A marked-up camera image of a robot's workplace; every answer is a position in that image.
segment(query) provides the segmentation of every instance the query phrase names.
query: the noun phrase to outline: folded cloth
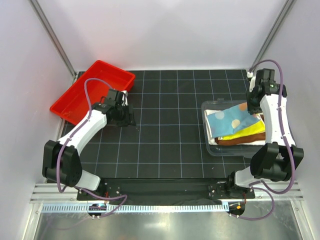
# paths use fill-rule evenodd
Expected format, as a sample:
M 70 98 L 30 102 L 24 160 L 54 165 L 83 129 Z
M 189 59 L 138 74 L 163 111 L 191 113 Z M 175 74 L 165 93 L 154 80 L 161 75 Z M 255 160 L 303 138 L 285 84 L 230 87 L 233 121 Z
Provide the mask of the folded cloth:
M 208 143 L 209 145 L 218 145 L 216 142 L 215 142 L 215 138 L 211 137 L 211 129 L 209 127 L 209 123 L 208 123 L 208 119 L 207 117 L 211 114 L 214 114 L 214 113 L 218 113 L 220 112 L 219 110 L 210 110 L 210 109 L 207 109 L 204 111 L 204 116 L 205 116 L 205 131 L 206 131 L 206 135 L 207 135 L 207 138 L 208 138 Z M 242 145 L 253 145 L 253 146 L 263 146 L 265 145 L 266 141 L 265 140 L 257 140 L 257 141 L 253 141 L 253 142 L 246 142 L 246 143 L 242 143 Z
M 235 134 L 259 121 L 255 114 L 248 113 L 246 102 L 207 116 L 211 138 Z
M 218 137 L 214 138 L 214 141 L 218 145 L 222 145 L 222 146 L 248 144 L 248 143 L 252 143 L 255 141 L 261 141 L 261 140 L 264 140 L 264 141 L 266 140 L 266 132 L 256 133 L 254 135 L 249 135 L 249 136 L 242 136 L 242 137 L 234 138 L 231 140 L 219 140 Z
M 259 116 L 259 115 L 257 115 L 257 118 L 260 119 L 257 123 L 255 123 L 251 126 L 248 126 L 240 131 L 237 131 L 235 134 L 218 137 L 218 139 L 219 140 L 232 140 L 232 139 L 238 139 L 238 138 L 242 138 L 242 137 L 251 136 L 251 135 L 260 134 L 260 133 L 265 132 L 266 126 L 265 126 L 264 121 L 262 120 L 261 116 Z

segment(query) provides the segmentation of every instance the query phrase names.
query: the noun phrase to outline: white backdrop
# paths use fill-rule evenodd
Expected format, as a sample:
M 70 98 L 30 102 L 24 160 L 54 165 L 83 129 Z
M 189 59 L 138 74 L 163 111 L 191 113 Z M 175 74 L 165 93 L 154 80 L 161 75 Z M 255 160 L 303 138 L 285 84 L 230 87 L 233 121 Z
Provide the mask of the white backdrop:
M 39 0 L 73 67 L 249 67 L 285 0 Z
M 296 179 L 308 206 L 316 240 L 320 239 L 319 11 L 319 0 L 296 1 L 264 56 L 282 66 L 288 93 L 288 120 L 296 143 L 304 149 Z
M 0 21 L 0 239 L 21 240 L 61 121 L 49 107 L 72 77 L 27 0 L 0 1 Z

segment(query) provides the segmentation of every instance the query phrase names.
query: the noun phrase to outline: blue cloth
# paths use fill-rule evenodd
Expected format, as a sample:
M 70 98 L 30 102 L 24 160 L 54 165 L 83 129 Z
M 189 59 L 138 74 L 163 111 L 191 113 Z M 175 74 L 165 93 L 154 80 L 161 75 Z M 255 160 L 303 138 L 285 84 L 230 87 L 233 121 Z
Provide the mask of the blue cloth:
M 242 103 L 223 111 L 207 116 L 212 138 L 224 137 L 235 134 L 257 122 L 259 118 L 255 114 L 250 115 L 247 103 Z

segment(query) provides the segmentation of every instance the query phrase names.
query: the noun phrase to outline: red plastic tray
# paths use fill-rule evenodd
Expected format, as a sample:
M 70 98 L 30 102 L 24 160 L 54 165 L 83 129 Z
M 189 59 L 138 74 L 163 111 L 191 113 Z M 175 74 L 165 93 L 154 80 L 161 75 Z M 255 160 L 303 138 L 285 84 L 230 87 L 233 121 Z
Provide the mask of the red plastic tray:
M 84 83 L 90 78 L 101 79 L 116 90 L 129 91 L 134 85 L 136 76 L 98 60 L 50 107 L 50 111 L 77 125 L 89 110 Z M 109 91 L 108 86 L 94 80 L 87 83 L 87 89 L 91 104 L 99 102 Z

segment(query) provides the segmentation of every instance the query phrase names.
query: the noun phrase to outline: gray plastic container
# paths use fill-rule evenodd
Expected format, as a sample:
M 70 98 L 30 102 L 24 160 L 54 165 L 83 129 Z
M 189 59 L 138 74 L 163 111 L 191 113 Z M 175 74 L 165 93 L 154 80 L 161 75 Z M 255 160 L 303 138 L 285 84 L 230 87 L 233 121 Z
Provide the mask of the gray plastic container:
M 205 110 L 225 110 L 231 108 L 235 105 L 245 103 L 245 100 L 227 100 L 227 101 L 205 101 L 201 105 L 202 112 L 202 121 L 203 121 L 203 130 L 205 137 L 206 149 L 209 154 L 212 156 L 244 156 L 245 158 L 252 158 L 254 154 L 262 146 L 253 146 L 253 145 L 234 145 L 234 146 L 220 146 L 220 145 L 210 145 L 207 135 L 207 126 L 206 126 L 206 117 Z

